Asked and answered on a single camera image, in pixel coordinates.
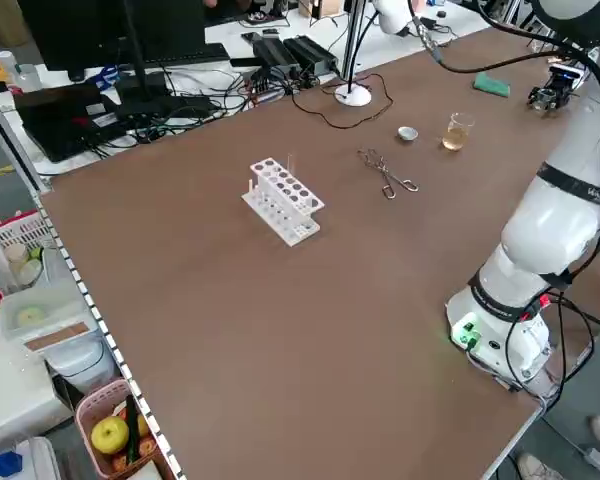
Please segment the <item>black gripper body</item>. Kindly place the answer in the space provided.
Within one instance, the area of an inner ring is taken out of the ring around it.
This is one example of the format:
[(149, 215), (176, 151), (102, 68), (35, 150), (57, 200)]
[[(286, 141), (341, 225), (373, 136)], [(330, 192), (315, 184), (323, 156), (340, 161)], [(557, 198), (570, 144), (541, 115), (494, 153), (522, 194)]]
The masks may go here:
[(552, 74), (543, 87), (545, 101), (556, 101), (560, 108), (566, 106), (574, 95), (579, 78), (566, 74)]

